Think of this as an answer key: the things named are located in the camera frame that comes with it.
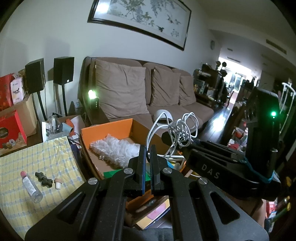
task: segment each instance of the bird painting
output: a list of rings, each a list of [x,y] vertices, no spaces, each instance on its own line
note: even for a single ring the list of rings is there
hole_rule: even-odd
[[[167,14],[167,16],[168,16],[168,20],[169,20],[169,22],[170,22],[170,23],[174,23],[173,20],[170,18],[170,16],[169,16],[168,14]]]
[[[157,25],[157,27],[158,27],[158,30],[159,30],[160,32],[163,32],[163,30],[165,29],[165,28],[162,28],[162,27],[160,27],[160,26],[158,26],[158,25]]]

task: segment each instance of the plastic bottle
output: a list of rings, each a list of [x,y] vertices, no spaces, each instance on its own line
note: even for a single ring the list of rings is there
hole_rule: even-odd
[[[24,171],[21,171],[20,175],[22,177],[22,182],[32,201],[34,203],[39,203],[42,200],[43,195],[35,185],[34,181],[32,181],[31,178]]]

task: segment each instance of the black picture frame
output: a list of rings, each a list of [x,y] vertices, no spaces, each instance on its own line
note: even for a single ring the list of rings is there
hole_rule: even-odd
[[[119,23],[119,22],[106,20],[106,19],[95,18],[94,15],[95,15],[95,11],[97,9],[99,1],[100,0],[94,0],[93,1],[92,7],[91,7],[91,10],[90,10],[90,13],[89,13],[89,17],[88,17],[88,20],[87,20],[88,23],[99,23],[99,24],[105,24],[105,25],[109,25],[109,26],[115,26],[115,27],[119,27],[119,28],[132,30],[132,31],[135,31],[135,32],[138,32],[138,33],[153,37],[155,39],[161,40],[161,41],[163,41],[163,42],[165,42],[167,44],[170,44],[170,45],[184,51],[185,44],[186,44],[186,39],[187,39],[187,35],[188,35],[189,24],[190,24],[191,10],[182,1],[175,0],[175,1],[178,1],[179,3],[181,3],[184,7],[186,7],[189,10],[189,19],[188,19],[186,35],[185,35],[185,40],[184,40],[184,45],[183,46],[180,46],[180,45],[178,45],[178,44],[176,44],[176,43],[174,43],[174,42],[172,42],[172,41],[170,41],[170,40],[168,40],[166,38],[163,38],[163,37],[161,37],[161,36],[159,36],[157,34],[151,33],[149,31],[146,31],[146,30],[143,30],[143,29],[140,29],[140,28],[128,25],[128,24]]]

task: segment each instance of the coiled white cable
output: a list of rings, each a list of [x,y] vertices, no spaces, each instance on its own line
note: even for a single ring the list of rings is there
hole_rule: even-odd
[[[159,119],[165,115],[167,124],[163,124],[161,126],[158,126],[155,130],[153,130],[159,121]],[[194,122],[194,126],[192,128],[189,128],[186,121],[190,118]],[[176,121],[173,121],[172,123],[169,123],[168,117],[165,112],[162,112],[158,118],[155,120],[152,128],[150,129],[147,138],[146,138],[146,148],[148,150],[150,141],[153,137],[153,135],[163,127],[168,128],[168,132],[172,141],[172,144],[168,151],[163,155],[164,158],[167,160],[171,158],[174,151],[176,150],[177,145],[179,144],[180,147],[187,147],[192,143],[192,138],[197,137],[197,128],[198,128],[198,119],[194,115],[193,112],[185,113],[181,119],[178,119]]]

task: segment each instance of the sofa armrest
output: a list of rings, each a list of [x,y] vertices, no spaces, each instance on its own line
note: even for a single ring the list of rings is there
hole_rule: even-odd
[[[91,109],[87,98],[83,95],[83,105],[86,115],[91,125],[100,125],[110,122],[104,111],[99,107],[98,109]]]

